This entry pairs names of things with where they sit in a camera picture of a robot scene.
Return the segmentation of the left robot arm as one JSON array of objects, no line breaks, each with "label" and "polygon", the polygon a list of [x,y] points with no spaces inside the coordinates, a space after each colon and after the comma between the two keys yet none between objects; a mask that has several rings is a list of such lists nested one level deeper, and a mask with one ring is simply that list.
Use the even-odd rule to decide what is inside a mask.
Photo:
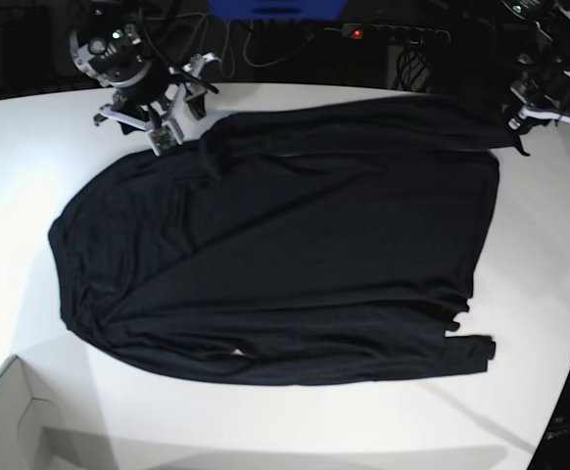
[{"label": "left robot arm", "polygon": [[504,1],[534,31],[532,54],[523,52],[520,76],[510,84],[503,119],[516,134],[550,122],[570,124],[570,1]]}]

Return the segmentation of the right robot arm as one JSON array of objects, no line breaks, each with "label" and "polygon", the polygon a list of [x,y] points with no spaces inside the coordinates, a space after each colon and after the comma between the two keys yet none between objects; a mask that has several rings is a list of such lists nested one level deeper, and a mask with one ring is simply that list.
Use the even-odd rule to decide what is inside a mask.
[{"label": "right robot arm", "polygon": [[96,1],[88,26],[72,32],[69,44],[75,67],[113,90],[93,123],[113,121],[125,135],[139,131],[160,156],[185,140],[175,117],[179,105],[194,119],[206,116],[205,96],[218,89],[202,73],[220,57],[196,54],[179,63],[168,58],[156,45],[146,12],[141,1]]}]

